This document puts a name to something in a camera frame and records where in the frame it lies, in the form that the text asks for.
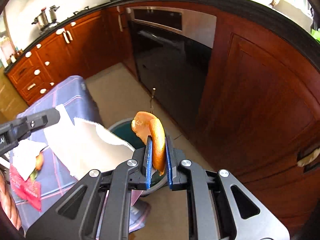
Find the person's left hand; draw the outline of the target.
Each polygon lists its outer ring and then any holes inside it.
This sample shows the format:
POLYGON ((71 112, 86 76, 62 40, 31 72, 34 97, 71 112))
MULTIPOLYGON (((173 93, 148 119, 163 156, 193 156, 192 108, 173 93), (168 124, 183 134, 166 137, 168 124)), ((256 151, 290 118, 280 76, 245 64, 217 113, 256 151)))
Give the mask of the person's left hand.
POLYGON ((0 175, 0 187, 1 187, 1 207, 13 226, 20 230, 21 228, 21 218, 17 206, 9 192, 7 182, 1 173, 0 175))

